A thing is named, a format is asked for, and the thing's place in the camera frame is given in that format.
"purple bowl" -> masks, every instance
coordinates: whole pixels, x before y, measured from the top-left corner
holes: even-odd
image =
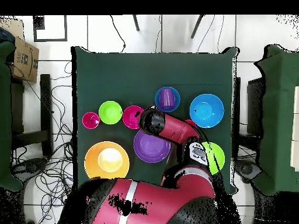
[[[136,155],[148,163],[156,163],[165,159],[171,149],[171,143],[156,136],[138,131],[134,138]]]

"sticker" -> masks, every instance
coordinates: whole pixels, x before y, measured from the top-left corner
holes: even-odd
[[[26,54],[23,54],[23,62],[24,64],[28,64],[28,56]]]
[[[193,142],[189,145],[189,150],[190,150],[190,158],[204,164],[205,166],[208,166],[208,159],[207,159],[207,154],[204,149],[204,147],[198,143],[198,142]]]
[[[39,66],[39,62],[38,62],[38,60],[33,60],[33,68],[34,69],[37,69],[38,68],[38,66]]]

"cardboard box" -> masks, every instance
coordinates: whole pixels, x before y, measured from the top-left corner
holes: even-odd
[[[39,49],[16,37],[16,50],[11,65],[12,76],[29,82],[36,82],[39,65]]]
[[[24,27],[21,20],[0,18],[0,27],[10,32],[13,36],[24,40]]]

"purple cup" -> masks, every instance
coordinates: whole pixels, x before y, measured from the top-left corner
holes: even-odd
[[[162,89],[159,95],[159,104],[163,109],[170,109],[175,106],[175,97],[172,89]]]
[[[168,156],[170,149],[170,142],[148,135],[141,130],[134,138],[135,153],[144,162],[160,162]]]

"pink bowl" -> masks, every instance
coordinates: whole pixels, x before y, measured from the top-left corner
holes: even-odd
[[[94,129],[99,125],[100,117],[96,113],[90,111],[84,114],[82,118],[82,123],[85,128]]]
[[[123,122],[130,129],[139,129],[138,119],[143,109],[138,106],[127,107],[123,112]]]

